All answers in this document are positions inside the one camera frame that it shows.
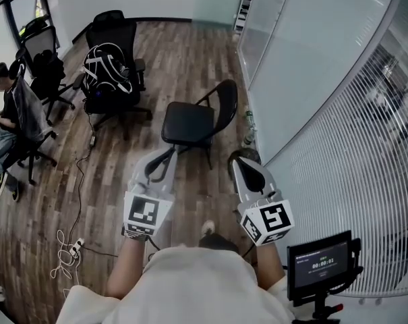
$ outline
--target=man sitting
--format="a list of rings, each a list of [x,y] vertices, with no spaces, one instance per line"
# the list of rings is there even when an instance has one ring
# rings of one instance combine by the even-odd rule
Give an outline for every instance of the man sitting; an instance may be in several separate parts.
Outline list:
[[[0,111],[0,196],[6,187],[12,193],[14,201],[20,197],[20,183],[3,168],[8,151],[14,146],[17,133],[20,131],[18,111],[13,99],[16,80],[9,78],[9,70],[5,63],[0,63],[0,91],[4,92],[4,108]]]

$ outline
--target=water bottle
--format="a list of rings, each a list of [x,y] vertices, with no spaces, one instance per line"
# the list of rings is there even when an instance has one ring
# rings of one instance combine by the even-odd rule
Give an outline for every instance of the water bottle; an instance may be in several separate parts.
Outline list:
[[[249,106],[245,108],[245,118],[250,128],[247,134],[245,135],[243,142],[241,143],[243,148],[250,146],[255,141],[256,125],[253,119],[253,113],[249,109]]]

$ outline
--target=white shirt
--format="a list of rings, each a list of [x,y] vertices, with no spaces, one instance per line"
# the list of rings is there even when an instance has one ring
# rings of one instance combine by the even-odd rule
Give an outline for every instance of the white shirt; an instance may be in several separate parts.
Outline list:
[[[123,299],[71,289],[57,324],[288,324],[294,320],[284,277],[267,292],[238,254],[206,248],[156,253]]]

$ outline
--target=electrical outlet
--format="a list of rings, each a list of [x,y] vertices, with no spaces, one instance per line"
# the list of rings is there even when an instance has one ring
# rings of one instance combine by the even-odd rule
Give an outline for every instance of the electrical outlet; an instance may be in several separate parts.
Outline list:
[[[69,252],[73,258],[76,258],[78,255],[78,251],[81,249],[81,246],[84,245],[84,239],[79,238],[78,241],[74,244],[72,248],[70,248]]]

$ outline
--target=shoe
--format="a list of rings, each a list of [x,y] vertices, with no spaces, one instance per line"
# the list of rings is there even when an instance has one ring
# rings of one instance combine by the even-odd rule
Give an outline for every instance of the shoe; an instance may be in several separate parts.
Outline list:
[[[210,219],[205,221],[201,228],[201,237],[203,238],[206,235],[211,235],[216,232],[216,224]]]
[[[21,183],[18,182],[18,185],[16,186],[16,190],[12,192],[12,198],[15,203],[17,203],[20,199],[20,186],[21,186]]]
[[[4,187],[6,186],[6,180],[7,180],[7,172],[3,172],[0,175],[0,196],[3,193]]]

